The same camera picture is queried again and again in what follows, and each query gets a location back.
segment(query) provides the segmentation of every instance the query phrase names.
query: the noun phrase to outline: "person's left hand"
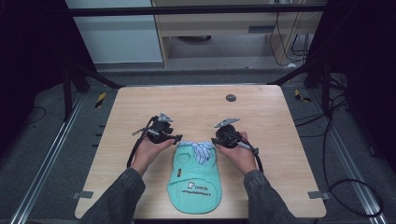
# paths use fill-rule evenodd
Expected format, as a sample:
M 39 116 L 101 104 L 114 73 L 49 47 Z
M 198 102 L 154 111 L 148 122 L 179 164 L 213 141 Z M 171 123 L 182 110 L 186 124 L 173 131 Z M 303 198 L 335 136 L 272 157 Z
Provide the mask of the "person's left hand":
M 134 168 L 141 176 L 143 176 L 158 154 L 172 146 L 174 143 L 175 139 L 168 139 L 162 143 L 154 144 L 145 137 L 134 154 L 134 161 L 132 161 L 131 168 Z

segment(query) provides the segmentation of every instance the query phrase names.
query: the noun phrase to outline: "white cabinet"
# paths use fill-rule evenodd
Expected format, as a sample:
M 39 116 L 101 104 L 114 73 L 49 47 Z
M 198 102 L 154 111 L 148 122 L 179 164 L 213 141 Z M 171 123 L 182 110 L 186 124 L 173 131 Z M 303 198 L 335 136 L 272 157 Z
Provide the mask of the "white cabinet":
M 69 8 L 151 7 L 149 0 L 66 0 L 66 3 Z M 75 21 L 96 65 L 111 68 L 163 62 L 153 16 L 75 17 Z

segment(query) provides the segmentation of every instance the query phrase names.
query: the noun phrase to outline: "metal bracket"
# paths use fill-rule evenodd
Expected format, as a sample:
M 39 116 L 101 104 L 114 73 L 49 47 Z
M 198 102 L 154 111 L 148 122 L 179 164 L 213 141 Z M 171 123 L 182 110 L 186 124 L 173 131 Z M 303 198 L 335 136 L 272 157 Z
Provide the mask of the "metal bracket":
M 160 116 L 158 116 L 158 121 L 159 122 L 172 122 L 173 119 L 169 118 L 163 112 L 161 112 Z
M 72 199 L 79 199 L 79 198 L 87 198 L 91 199 L 93 195 L 93 191 L 84 191 L 81 192 L 74 192 L 72 195 Z
M 239 120 L 239 118 L 236 119 L 224 119 L 222 122 L 218 123 L 215 125 L 215 128 L 221 128 L 224 127 L 226 125 L 232 124 L 234 122 L 237 122 Z
M 323 201 L 329 200 L 331 198 L 329 192 L 322 193 L 320 191 L 308 191 L 308 196 L 310 199 L 321 198 Z
M 160 135 L 158 132 L 155 132 L 155 131 L 153 131 L 153 130 L 151 130 L 151 129 L 148 129 L 148 133 L 151 133 L 151 134 L 154 134 L 154 135 Z

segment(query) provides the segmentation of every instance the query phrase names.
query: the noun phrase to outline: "table surface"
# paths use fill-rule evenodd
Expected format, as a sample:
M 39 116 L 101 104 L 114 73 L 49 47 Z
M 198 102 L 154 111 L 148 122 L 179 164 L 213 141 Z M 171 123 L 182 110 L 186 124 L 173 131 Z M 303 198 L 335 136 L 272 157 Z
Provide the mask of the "table surface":
M 234 94 L 236 101 L 226 96 Z M 225 118 L 240 118 L 233 124 L 247 132 L 254 147 L 260 149 L 264 173 L 296 217 L 324 217 L 321 199 L 310 199 L 308 191 L 318 186 L 295 129 L 282 90 L 278 86 L 155 86 L 128 87 L 119 90 L 97 149 L 85 191 L 91 199 L 80 198 L 76 217 L 94 204 L 125 170 L 138 135 L 149 119 L 164 112 L 174 122 L 173 134 L 185 141 L 210 141 L 215 124 Z M 150 165 L 143 179 L 146 191 L 137 204 L 134 218 L 247 218 L 248 196 L 243 176 L 217 152 L 222 199 L 212 212 L 184 214 L 171 204 L 166 184 L 172 170 L 176 146 L 162 152 Z

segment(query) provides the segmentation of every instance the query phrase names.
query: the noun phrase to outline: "hand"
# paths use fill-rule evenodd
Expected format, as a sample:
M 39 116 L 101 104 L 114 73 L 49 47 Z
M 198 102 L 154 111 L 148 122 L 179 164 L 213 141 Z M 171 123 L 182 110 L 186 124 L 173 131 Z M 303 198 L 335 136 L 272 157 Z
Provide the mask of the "hand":
M 134 154 L 131 168 L 134 168 L 141 176 L 147 171 L 149 165 L 157 158 L 160 152 L 172 146 L 175 139 L 168 139 L 162 143 L 154 144 L 147 137 L 140 143 Z
M 247 133 L 240 134 L 242 137 L 248 140 Z M 257 170 L 254 155 L 250 150 L 240 146 L 235 148 L 227 148 L 222 145 L 216 145 L 216 148 L 221 154 L 227 157 L 243 175 L 246 175 L 252 170 Z

